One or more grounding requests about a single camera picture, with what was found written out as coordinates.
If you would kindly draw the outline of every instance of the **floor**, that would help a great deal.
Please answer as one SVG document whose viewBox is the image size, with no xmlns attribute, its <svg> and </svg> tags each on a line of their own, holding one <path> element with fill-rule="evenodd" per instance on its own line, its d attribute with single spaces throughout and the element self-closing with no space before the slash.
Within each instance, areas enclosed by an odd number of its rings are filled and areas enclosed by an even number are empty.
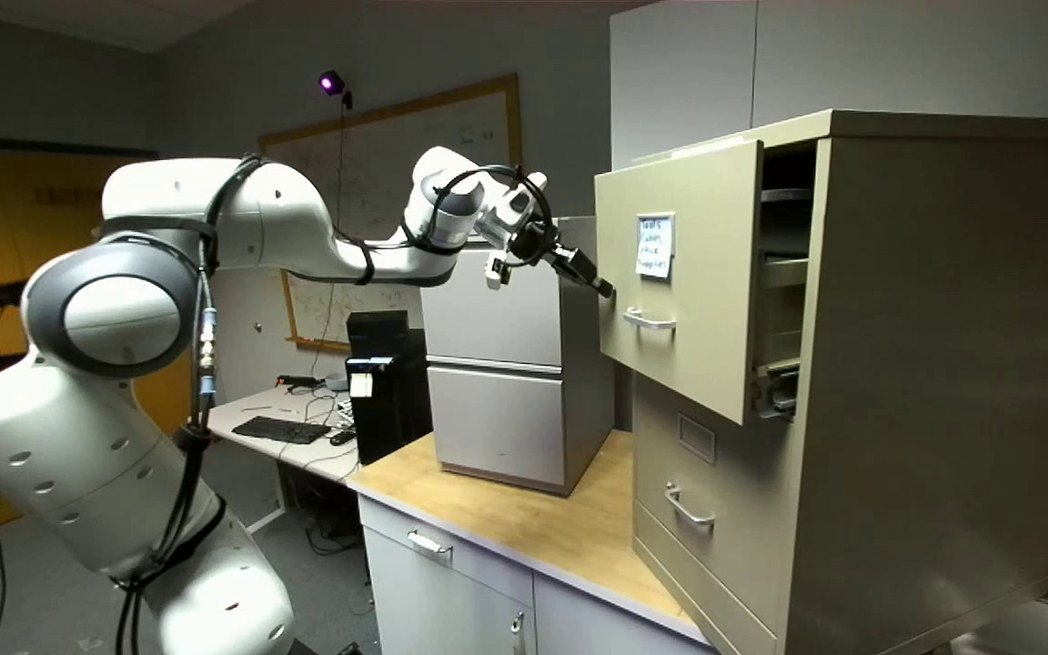
<svg viewBox="0 0 1048 655">
<path fill-rule="evenodd" d="M 288 513 L 261 530 L 260 547 L 288 583 L 296 601 L 296 632 L 315 655 L 377 655 L 377 605 L 362 534 L 350 530 L 343 509 L 355 509 L 345 487 L 293 479 L 265 459 L 239 452 L 210 452 L 210 487 L 252 525 L 288 494 Z M 81 567 L 38 520 L 0 527 L 7 562 L 7 608 L 0 621 L 0 655 L 112 655 L 119 593 Z M 141 655 L 157 655 L 151 618 L 141 618 Z"/>
</svg>

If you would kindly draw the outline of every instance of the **wooden countertop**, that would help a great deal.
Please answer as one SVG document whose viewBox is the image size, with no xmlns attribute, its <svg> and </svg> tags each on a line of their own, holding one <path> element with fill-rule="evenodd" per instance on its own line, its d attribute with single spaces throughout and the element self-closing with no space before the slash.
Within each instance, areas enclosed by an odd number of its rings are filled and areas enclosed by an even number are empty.
<svg viewBox="0 0 1048 655">
<path fill-rule="evenodd" d="M 440 525 L 506 560 L 708 644 L 699 624 L 634 554 L 631 433 L 603 439 L 567 498 L 446 473 L 432 435 L 355 469 L 345 485 L 358 494 Z"/>
</svg>

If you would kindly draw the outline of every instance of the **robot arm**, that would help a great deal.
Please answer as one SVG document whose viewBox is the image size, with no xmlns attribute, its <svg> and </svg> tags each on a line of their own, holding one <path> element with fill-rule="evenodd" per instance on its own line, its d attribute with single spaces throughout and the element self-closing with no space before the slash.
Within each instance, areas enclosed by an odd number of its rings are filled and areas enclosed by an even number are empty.
<svg viewBox="0 0 1048 655">
<path fill-rule="evenodd" d="M 429 149 L 390 240 L 343 240 L 322 194 L 265 160 L 152 160 L 119 166 L 105 234 L 34 271 L 21 294 L 28 356 L 0 372 L 0 487 L 93 570 L 146 601 L 165 652 L 288 652 L 293 601 L 227 502 L 202 479 L 216 403 L 207 276 L 293 270 L 355 283 L 440 283 L 481 234 L 487 281 L 549 262 L 612 294 L 557 242 L 538 175 Z M 198 399 L 180 444 L 139 410 L 133 378 L 198 346 Z"/>
</svg>

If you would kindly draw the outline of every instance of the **cabinet door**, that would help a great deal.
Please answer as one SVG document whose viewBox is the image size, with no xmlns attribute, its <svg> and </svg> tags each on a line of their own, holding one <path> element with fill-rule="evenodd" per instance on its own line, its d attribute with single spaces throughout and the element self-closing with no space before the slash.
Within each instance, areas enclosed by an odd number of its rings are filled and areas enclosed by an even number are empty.
<svg viewBox="0 0 1048 655">
<path fill-rule="evenodd" d="M 385 655 L 527 655 L 534 652 L 531 577 L 446 530 L 368 525 L 368 562 Z"/>
<path fill-rule="evenodd" d="M 649 618 L 607 608 L 562 583 L 534 577 L 542 655 L 708 655 L 711 644 L 670 632 Z"/>
<path fill-rule="evenodd" d="M 601 349 L 744 424 L 760 143 L 599 177 Z"/>
</svg>

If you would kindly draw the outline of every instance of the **drawer handle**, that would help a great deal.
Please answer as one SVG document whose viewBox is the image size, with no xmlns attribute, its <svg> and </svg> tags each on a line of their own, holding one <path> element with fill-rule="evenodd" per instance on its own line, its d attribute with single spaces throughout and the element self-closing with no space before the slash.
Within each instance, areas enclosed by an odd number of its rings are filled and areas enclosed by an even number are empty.
<svg viewBox="0 0 1048 655">
<path fill-rule="evenodd" d="M 692 513 L 680 502 L 680 485 L 668 485 L 668 502 L 674 504 L 674 516 L 680 516 L 689 527 L 697 527 L 699 534 L 713 534 L 713 516 L 711 513 Z"/>
<path fill-rule="evenodd" d="M 649 315 L 649 313 L 640 313 L 639 305 L 625 305 L 625 321 L 631 321 L 639 331 L 676 331 L 676 315 Z"/>
<path fill-rule="evenodd" d="M 408 530 L 408 542 L 432 560 L 446 560 L 446 562 L 454 560 L 454 547 L 446 547 L 423 530 Z"/>
</svg>

